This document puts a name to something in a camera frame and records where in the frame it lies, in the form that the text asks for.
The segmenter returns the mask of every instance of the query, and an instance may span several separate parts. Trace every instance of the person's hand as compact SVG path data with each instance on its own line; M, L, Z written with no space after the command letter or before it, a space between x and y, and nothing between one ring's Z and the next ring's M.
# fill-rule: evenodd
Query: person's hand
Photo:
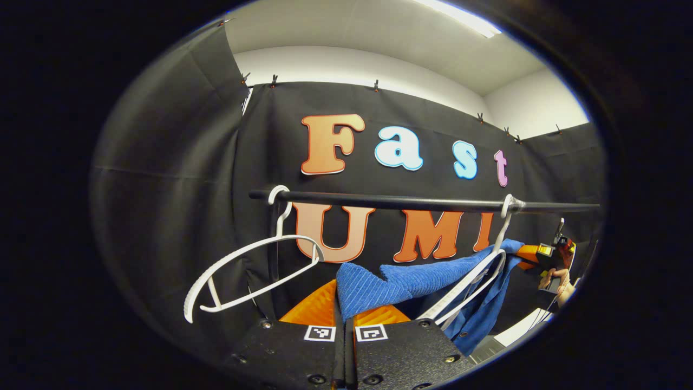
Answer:
M541 278L541 281L539 282L539 288L544 289L546 288L549 283L551 283L552 278L561 278L561 284L559 285L558 291L556 292L556 296L558 297L556 300L559 303L559 307L563 306L563 304L570 298L572 295L573 291L575 291L575 287L573 287L570 284L570 274L568 273L568 269L559 269L556 271L555 268L550 269L546 275Z

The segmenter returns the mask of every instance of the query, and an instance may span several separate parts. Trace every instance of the orange gripper pad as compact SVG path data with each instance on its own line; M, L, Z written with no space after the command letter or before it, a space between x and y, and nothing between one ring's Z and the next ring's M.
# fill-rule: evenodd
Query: orange gripper pad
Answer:
M280 321L301 325L335 326L335 291L337 280L332 279L315 290L293 309L289 310ZM393 305L376 307L367 310L354 318L355 326L377 325L380 323L400 323L409 321L404 313Z
M517 256L523 259L529 260L530 262L535 262L539 264L539 260L536 259L536 252L539 250L539 245L522 245L517 252ZM522 269L534 268L534 265L520 262L518 266Z

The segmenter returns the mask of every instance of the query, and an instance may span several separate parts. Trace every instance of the plastic hanger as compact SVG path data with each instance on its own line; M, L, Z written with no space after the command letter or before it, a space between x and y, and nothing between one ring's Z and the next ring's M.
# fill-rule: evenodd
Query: plastic hanger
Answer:
M268 203L270 205L273 205L274 204L274 197L279 192L288 191L288 190L289 189L286 186L283 186L283 185L276 186L270 192ZM198 294L200 293L200 291L202 291L202 288L204 287L205 284L207 284L207 286L209 286L209 292L212 295L212 299L214 300L215 306L214 307L208 307L208 306L201 305L200 309L204 310L205 312L210 312L210 313L221 312L222 310L226 310L226 309L229 309L233 306L239 305L239 304L241 304L247 300L251 300L251 299L255 298L256 296L258 296L260 294L264 294L265 292L267 292L271 289L274 289L275 287L277 287L279 285L282 285L283 283L289 281L290 279L302 274L303 272L306 272L307 270L309 270L310 268L315 266L317 263L321 262L322 259L324 259L324 254L322 252L322 249L320 249L320 246L318 245L318 243L314 239L307 237L307 236L302 236L302 235L283 235L284 220L286 219L286 217L289 216L289 214L291 214L291 209L292 209L292 203L288 202L288 204L286 206L286 210L284 210L284 213L282 213L282 215L280 215L279 218L277 219L277 235L276 236L254 242L254 243L249 244L249 245L246 245L246 246L238 249L237 251L234 251L231 254L224 256L221 260L212 264L204 273L202 273L202 275L197 279L197 281L195 281L193 286L188 291L188 295L185 297L185 302L183 303L183 314L185 316L185 319L189 323L193 323L193 306L195 304L195 299L197 299ZM304 268L292 273L289 276L286 276L280 280L277 280L276 282L272 283L269 286L266 286L262 289L259 289L258 291L255 291L254 293L248 294L248 295L243 296L243 297L238 298L238 299L234 299L231 302L224 303L224 304L222 304L219 301L219 296L217 295L216 288L214 287L214 281L212 279L212 275L218 269L220 269L226 263L238 258L242 254L244 254L248 251L252 251L255 248L259 248L262 245L267 245L267 244L271 244L273 242L285 241L285 240L289 240L289 239L305 239L305 240L308 240L311 243L313 243L313 256L312 256L312 259L311 259L309 265L307 265Z
M477 278L482 275L484 272L485 268L495 259L497 256L501 256L500 262L498 263L498 266L495 268L495 271L493 272L493 275L480 287L478 287L471 295L467 296L457 307L454 309L450 310L446 314L444 314L442 317L437 319L435 321L436 325L444 325L443 330L450 325L452 321L446 321L450 317L454 316L456 313L459 313L459 311L467 304L469 301L474 299L486 286L491 284L495 280L495 278L498 276L499 272L503 269L503 266L505 265L505 251L500 248L501 243L503 242L503 239L505 238L505 231L507 230L508 226L510 225L510 217L512 216L512 212L508 212L508 208L510 205L521 205L522 201L519 201L518 199L515 199L511 194L507 194L505 196L505 200L503 201L503 208L501 209L500 212L500 217L505 219L505 222L503 223L503 227L500 229L500 232L498 233L498 236L495 238L495 243L493 244L493 250L491 250L491 253L489 253L488 256L486 256L479 264L477 264L471 271L469 271L450 291L448 291L447 294L443 298L441 298L438 302L436 302L430 309L426 310L421 316L419 316L417 319L435 319L438 314L440 314L443 309L445 309L458 295L460 295L465 288L467 288L469 285L471 285L473 282L477 281Z

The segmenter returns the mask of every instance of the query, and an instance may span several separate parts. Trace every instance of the clothes rail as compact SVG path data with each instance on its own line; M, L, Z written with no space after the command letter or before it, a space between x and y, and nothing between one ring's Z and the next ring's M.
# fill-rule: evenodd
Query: clothes rail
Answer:
M254 189L249 193L252 199L267 200L270 191ZM464 199L419 198L415 196L334 194L329 192L279 192L277 199L289 202L305 202L319 205L341 205L374 207L395 210L431 210L463 212L499 212L502 201L474 201ZM547 214L564 212L587 212L599 209L596 203L548 203L523 202L517 198L510 203L509 212L520 214Z

